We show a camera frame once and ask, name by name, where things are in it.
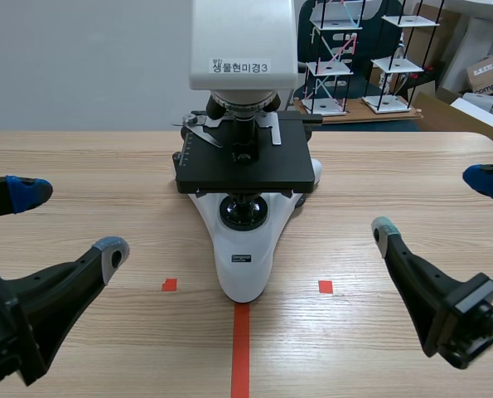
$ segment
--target microscope stage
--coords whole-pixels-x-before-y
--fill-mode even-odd
[[[176,185],[180,193],[295,192],[311,193],[314,170],[303,122],[279,116],[281,145],[272,145],[271,129],[259,131],[259,160],[238,164],[232,156],[233,121],[224,120],[216,129],[204,128],[223,148],[217,148],[189,132]]]

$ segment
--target red tape strip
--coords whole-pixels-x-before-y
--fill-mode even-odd
[[[231,398],[249,398],[249,304],[235,304]]]

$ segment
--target white microscope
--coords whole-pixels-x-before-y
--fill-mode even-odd
[[[222,289],[247,303],[268,282],[290,215],[320,181],[306,127],[321,117],[276,112],[278,90],[298,84],[293,0],[192,4],[191,88],[211,97],[183,119],[176,185],[207,226]]]

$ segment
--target wooden tabletop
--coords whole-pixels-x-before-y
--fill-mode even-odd
[[[493,201],[462,172],[493,163],[473,133],[314,133],[320,186],[290,220],[264,294],[250,304],[252,397],[493,397],[493,348],[467,371],[427,359],[375,246],[389,217],[452,277],[493,278]],[[128,261],[90,305],[49,373],[0,397],[229,397],[234,305],[210,237],[176,193],[179,133],[0,132],[0,176],[42,177],[53,197],[0,217],[0,275],[74,260],[119,235]],[[162,292],[165,279],[176,292]],[[319,294],[318,280],[334,294]]]

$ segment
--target red tape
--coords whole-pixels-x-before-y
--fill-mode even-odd
[[[231,398],[249,398],[249,304],[235,304]]]
[[[165,279],[162,284],[162,292],[176,292],[177,279]]]
[[[320,293],[332,294],[332,281],[330,280],[318,280],[318,286]]]

